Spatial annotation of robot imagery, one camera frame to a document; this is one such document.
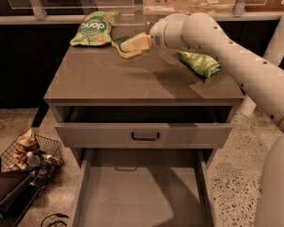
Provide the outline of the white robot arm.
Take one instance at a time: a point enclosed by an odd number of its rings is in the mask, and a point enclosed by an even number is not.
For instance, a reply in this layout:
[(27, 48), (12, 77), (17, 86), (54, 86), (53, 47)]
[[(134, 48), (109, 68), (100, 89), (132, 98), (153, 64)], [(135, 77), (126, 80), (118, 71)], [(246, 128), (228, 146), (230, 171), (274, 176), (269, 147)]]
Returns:
[[(218, 60), (240, 88), (284, 131), (284, 12), (260, 57), (233, 42), (206, 13), (171, 14), (155, 23), (151, 42), (163, 48), (192, 50)], [(284, 134), (272, 145), (261, 175), (255, 227), (284, 227)]]

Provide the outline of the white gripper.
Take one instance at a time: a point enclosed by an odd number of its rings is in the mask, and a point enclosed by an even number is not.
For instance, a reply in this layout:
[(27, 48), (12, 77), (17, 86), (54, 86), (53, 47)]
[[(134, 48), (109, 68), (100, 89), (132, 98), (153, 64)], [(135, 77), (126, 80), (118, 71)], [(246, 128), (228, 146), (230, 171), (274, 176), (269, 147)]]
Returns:
[(168, 24), (168, 18), (160, 19), (151, 27), (150, 36), (145, 32), (139, 33), (130, 39), (126, 39), (121, 44), (121, 49), (124, 52), (147, 50), (151, 47), (151, 43), (157, 47), (169, 48), (168, 41), (165, 38), (165, 32)]

